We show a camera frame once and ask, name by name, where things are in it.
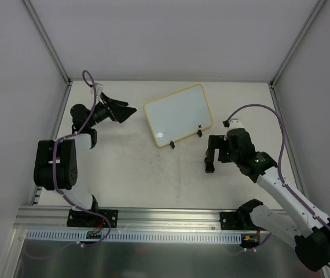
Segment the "yellow framed small whiteboard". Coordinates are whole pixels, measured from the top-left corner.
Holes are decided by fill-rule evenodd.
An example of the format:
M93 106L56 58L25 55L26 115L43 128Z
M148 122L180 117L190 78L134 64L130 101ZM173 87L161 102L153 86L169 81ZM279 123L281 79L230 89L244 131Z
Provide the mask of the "yellow framed small whiteboard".
M161 148L213 126L204 87L196 84L144 104L155 144Z

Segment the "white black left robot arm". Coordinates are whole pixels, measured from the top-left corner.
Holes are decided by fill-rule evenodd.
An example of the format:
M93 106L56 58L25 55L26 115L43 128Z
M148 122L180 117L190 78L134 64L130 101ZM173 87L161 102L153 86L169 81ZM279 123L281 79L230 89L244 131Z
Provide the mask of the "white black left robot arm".
M87 190L78 188L78 153L96 146L98 133L95 125L106 119L123 123L136 112L137 109L130 107L127 102L101 93L92 109L83 104L75 104L70 109L71 134L60 140L38 142L34 183L69 199L69 227L102 228L110 224L102 218L105 214L100 211L96 198Z

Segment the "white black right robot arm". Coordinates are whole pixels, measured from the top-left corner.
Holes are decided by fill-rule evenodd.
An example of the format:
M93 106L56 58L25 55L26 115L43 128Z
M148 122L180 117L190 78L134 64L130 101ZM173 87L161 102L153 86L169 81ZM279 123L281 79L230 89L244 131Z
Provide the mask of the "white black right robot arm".
M235 164L241 174L263 188L289 216L275 214L253 199L238 209L243 228L258 226L271 232L291 246L300 262L313 272L325 266L330 268L330 216L290 186L277 162L268 153L255 150L244 128L209 136L204 159L206 173L214 172L215 160Z

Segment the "black felt whiteboard eraser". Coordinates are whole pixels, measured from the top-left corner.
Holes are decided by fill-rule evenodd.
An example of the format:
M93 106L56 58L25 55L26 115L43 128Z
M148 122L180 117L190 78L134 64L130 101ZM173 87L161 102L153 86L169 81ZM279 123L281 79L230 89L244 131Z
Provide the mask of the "black felt whiteboard eraser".
M214 173L215 171L214 162L209 162L207 158L205 158L204 163L205 163L205 172L208 174Z

